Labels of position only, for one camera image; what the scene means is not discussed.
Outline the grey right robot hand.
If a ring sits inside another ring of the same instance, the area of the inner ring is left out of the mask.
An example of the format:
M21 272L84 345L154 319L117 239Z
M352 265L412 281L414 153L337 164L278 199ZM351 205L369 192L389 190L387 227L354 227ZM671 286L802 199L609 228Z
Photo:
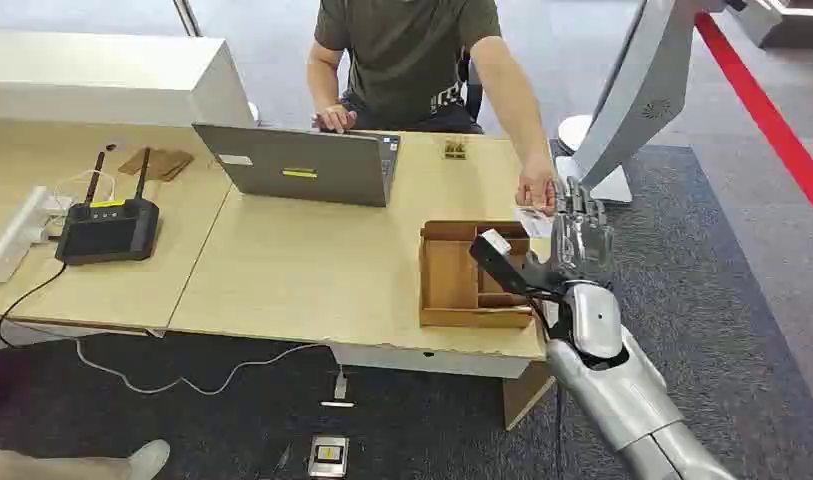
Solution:
M524 263L528 289L551 295L565 294L574 283L592 283L613 289L614 229L608 224L603 202L570 177L560 188L553 216L550 256L541 262L530 251Z

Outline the person's right hand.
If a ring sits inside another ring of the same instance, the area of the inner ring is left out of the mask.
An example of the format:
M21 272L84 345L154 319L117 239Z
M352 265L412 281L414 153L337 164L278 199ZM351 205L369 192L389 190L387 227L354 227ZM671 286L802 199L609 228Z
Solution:
M346 109L342 104L322 107L312 116L312 127L322 132L345 133L357 121L357 113Z

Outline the person's left hand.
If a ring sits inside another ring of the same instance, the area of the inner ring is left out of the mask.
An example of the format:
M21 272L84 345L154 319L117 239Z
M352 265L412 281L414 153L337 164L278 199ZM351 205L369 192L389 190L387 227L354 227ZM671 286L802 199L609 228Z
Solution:
M515 195L516 204L553 216L556 211L555 180L555 167L547 156L536 155L525 160Z

